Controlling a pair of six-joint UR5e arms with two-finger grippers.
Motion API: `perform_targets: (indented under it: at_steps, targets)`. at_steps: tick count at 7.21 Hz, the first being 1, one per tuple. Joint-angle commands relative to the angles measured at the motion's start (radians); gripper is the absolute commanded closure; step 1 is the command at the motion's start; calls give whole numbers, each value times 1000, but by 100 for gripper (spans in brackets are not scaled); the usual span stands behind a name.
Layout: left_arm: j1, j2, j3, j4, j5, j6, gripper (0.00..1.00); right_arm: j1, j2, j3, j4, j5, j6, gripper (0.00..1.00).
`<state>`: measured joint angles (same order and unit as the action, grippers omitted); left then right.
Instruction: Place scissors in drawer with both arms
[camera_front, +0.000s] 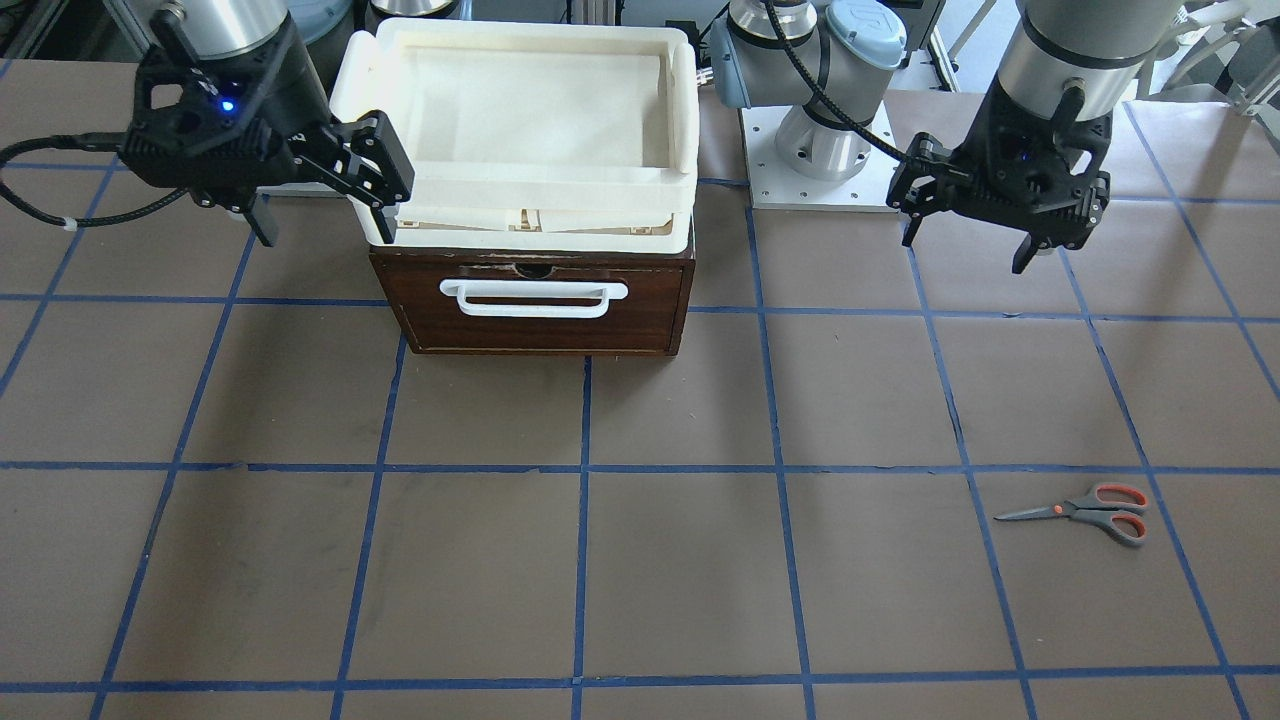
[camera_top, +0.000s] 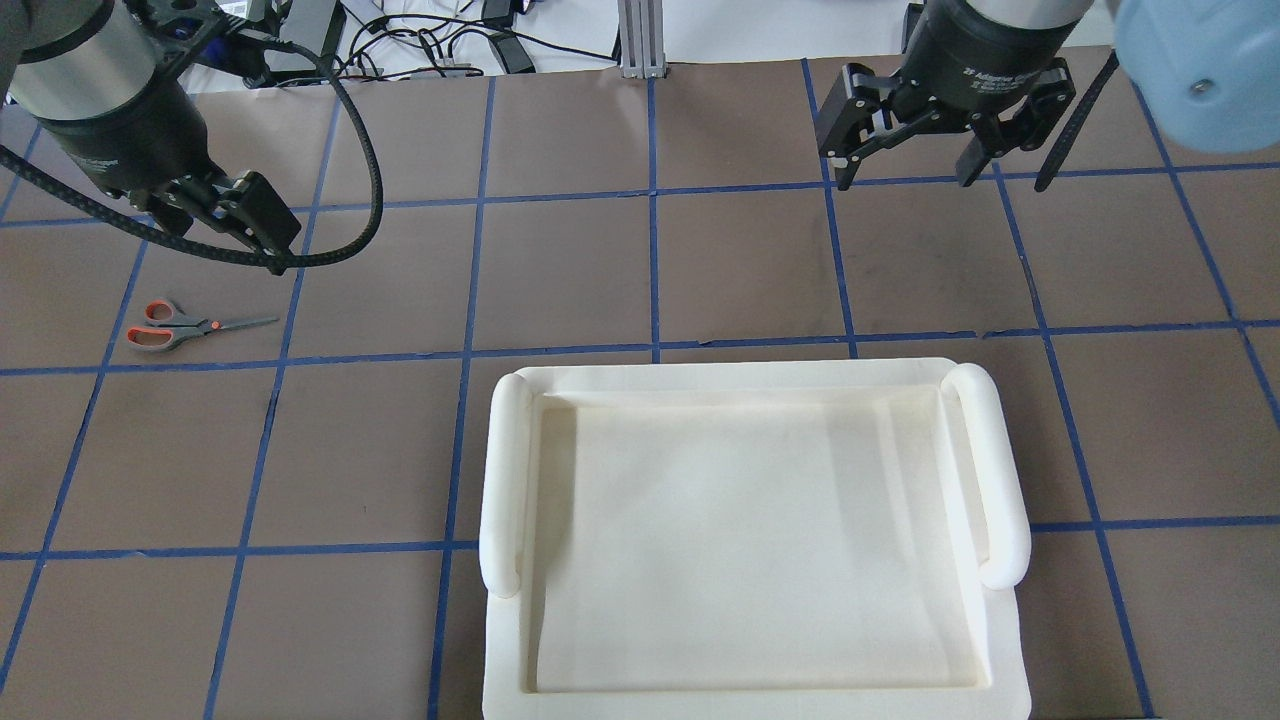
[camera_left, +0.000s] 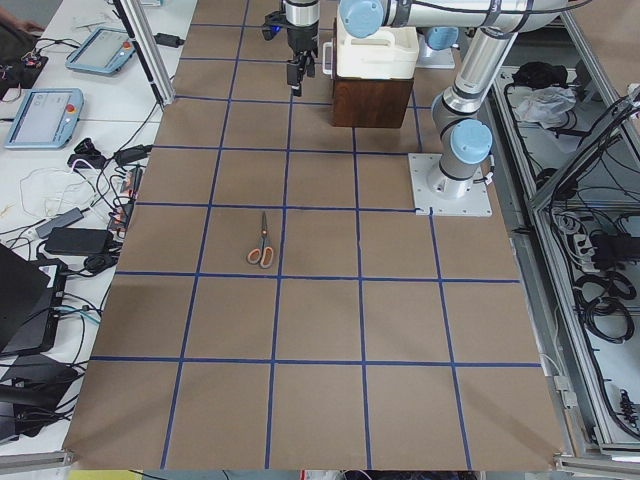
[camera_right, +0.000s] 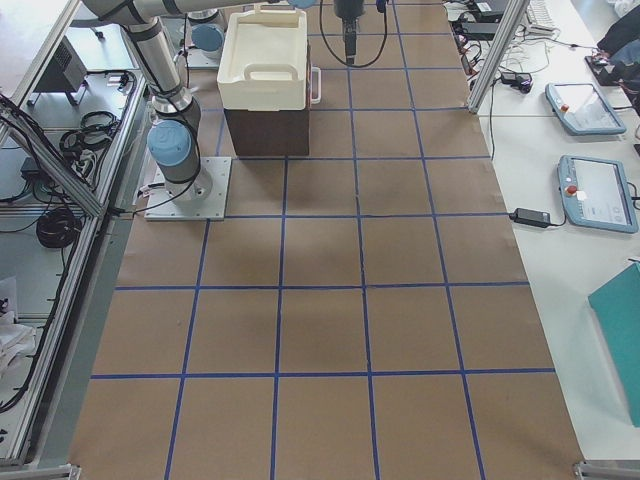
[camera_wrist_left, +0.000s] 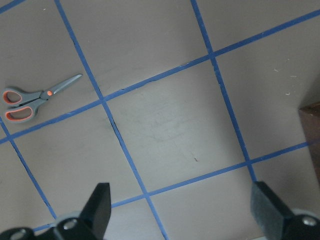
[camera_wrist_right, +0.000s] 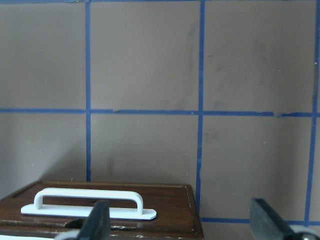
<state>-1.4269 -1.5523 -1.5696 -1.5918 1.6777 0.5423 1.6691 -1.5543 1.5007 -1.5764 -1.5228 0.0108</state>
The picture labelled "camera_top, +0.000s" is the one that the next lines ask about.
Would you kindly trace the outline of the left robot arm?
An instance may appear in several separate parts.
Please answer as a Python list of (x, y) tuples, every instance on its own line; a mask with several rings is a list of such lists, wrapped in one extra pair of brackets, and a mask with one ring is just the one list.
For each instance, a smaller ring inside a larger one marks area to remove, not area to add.
[(230, 176), (209, 149), (209, 127), (180, 85), (195, 63), (262, 69), (243, 54), (259, 38), (215, 1), (12, 1), (29, 28), (8, 40), (8, 91), (95, 188), (124, 199), (148, 224), (116, 211), (12, 150), (3, 165), (113, 228), (196, 258), (262, 266), (300, 265), (294, 218), (255, 170)]

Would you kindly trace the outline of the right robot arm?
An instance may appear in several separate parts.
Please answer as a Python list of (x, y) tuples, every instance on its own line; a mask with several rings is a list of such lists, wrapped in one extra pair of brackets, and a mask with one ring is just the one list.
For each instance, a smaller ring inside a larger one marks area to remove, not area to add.
[(970, 135), (961, 186), (996, 159), (1042, 146), (1034, 188), (1060, 173), (1107, 82), (1124, 70), (1164, 132), (1201, 152), (1277, 142), (1275, 1), (1111, 1), (1114, 46), (1079, 91), (1060, 50), (1088, 1), (920, 1), (902, 60), (878, 76), (844, 65), (815, 114), (815, 145), (847, 190), (872, 155), (923, 135)]

